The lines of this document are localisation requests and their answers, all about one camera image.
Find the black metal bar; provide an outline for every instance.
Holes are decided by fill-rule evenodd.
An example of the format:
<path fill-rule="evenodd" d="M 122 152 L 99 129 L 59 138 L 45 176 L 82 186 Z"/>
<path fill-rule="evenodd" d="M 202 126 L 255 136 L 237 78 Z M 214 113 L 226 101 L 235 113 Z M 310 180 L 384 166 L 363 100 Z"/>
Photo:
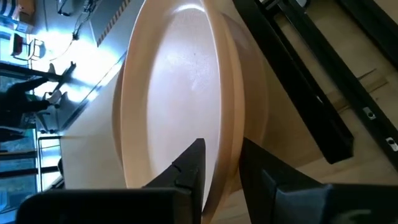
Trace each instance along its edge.
<path fill-rule="evenodd" d="M 280 1 L 278 6 L 296 28 L 314 56 L 350 103 L 357 117 L 379 144 L 391 164 L 398 170 L 398 131 L 371 98 L 359 80 L 339 57 L 316 25 L 294 0 Z"/>
<path fill-rule="evenodd" d="M 278 25 L 259 12 L 264 6 L 234 3 L 325 159 L 334 163 L 351 157 L 352 134 Z"/>
<path fill-rule="evenodd" d="M 5 75 L 5 76 L 8 76 L 8 75 L 10 75 L 11 77 L 19 76 L 22 79 L 25 79 L 26 77 L 30 78 L 30 77 L 34 77 L 34 76 L 48 78 L 49 80 L 53 80 L 53 81 L 59 81 L 59 79 L 61 79 L 61 76 L 57 75 L 55 73 L 41 72 L 38 70 L 19 67 L 19 66 L 15 66 L 15 65 L 9 65 L 6 63 L 1 63 L 1 62 L 0 62 L 0 72 L 2 73 L 2 75 Z"/>
<path fill-rule="evenodd" d="M 398 70 L 398 25 L 373 0 L 336 0 Z"/>
<path fill-rule="evenodd" d="M 47 174 L 51 172 L 57 172 L 58 167 L 57 166 L 42 167 L 41 170 L 42 174 Z M 36 175 L 36 174 L 39 174 L 38 168 L 12 170 L 12 171 L 0 172 L 0 179 L 10 178 L 10 177 L 22 177 L 25 175 Z"/>
<path fill-rule="evenodd" d="M 15 159 L 35 159 L 36 157 L 36 151 L 0 152 L 0 161 L 10 161 Z"/>

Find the black frame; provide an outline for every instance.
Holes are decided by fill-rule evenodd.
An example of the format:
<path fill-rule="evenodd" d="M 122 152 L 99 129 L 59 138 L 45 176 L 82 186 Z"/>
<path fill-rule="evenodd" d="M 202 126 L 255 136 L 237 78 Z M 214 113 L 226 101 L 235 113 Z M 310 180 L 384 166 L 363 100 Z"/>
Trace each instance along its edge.
<path fill-rule="evenodd" d="M 373 0 L 336 0 L 398 70 L 398 25 Z"/>
<path fill-rule="evenodd" d="M 274 7 L 269 9 L 266 9 L 258 0 L 247 2 L 245 0 L 234 0 L 234 3 L 255 38 L 258 33 L 264 31 L 262 26 L 258 26 L 259 21 L 262 24 L 273 21 L 278 12 L 282 12 L 286 16 L 328 76 L 350 103 L 357 117 L 383 150 L 391 164 L 398 170 L 397 129 L 306 15 L 305 9 L 300 7 L 295 0 L 277 1 Z M 264 42 L 262 39 L 257 39 L 260 47 L 262 42 Z"/>
<path fill-rule="evenodd" d="M 27 199 L 25 223 L 200 224 L 205 141 L 142 189 L 50 190 Z M 244 138 L 239 173 L 253 224 L 393 223 L 397 186 L 321 184 Z"/>
<path fill-rule="evenodd" d="M 49 190 L 27 199 L 16 223 L 200 224 L 206 147 L 197 139 L 142 189 Z"/>
<path fill-rule="evenodd" d="M 332 164 L 352 157 L 353 135 L 276 22 L 253 13 L 259 8 L 254 1 L 234 3 L 325 159 Z"/>

